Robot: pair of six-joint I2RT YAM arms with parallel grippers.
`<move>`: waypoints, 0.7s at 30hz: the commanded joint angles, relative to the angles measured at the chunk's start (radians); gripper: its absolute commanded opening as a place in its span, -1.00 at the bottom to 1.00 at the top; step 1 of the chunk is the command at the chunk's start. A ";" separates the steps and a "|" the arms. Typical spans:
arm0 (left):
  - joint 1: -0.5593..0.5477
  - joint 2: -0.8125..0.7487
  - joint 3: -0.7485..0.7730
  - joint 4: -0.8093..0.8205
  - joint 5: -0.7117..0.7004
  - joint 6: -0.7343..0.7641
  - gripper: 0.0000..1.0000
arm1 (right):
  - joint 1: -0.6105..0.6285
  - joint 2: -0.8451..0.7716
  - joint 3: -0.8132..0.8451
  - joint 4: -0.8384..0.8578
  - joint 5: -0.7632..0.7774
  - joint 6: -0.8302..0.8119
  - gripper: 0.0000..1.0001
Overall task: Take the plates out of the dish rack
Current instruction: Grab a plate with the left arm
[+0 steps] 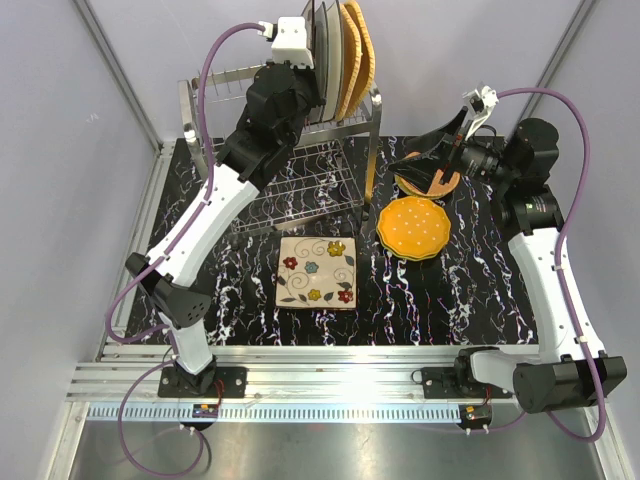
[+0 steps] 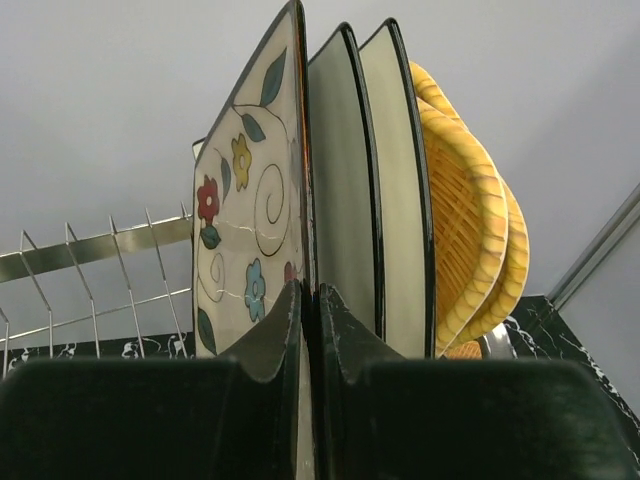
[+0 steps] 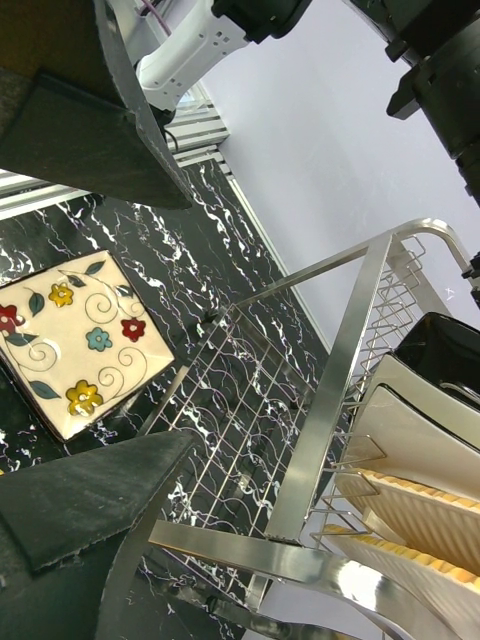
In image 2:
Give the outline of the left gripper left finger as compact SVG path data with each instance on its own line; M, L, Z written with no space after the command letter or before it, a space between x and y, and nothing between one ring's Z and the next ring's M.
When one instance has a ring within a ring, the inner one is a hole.
M40 360L1 385L5 479L291 479L302 292L211 359Z

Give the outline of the woven orange rattan plate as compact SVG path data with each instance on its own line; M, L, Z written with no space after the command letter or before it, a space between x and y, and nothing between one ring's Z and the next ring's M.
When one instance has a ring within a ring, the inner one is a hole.
M480 343L473 340L446 350L444 357L449 360L482 360L483 353Z

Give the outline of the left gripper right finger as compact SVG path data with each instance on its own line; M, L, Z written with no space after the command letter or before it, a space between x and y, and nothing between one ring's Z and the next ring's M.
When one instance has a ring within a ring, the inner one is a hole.
M635 479L613 409L562 360L406 359L319 293L330 479Z

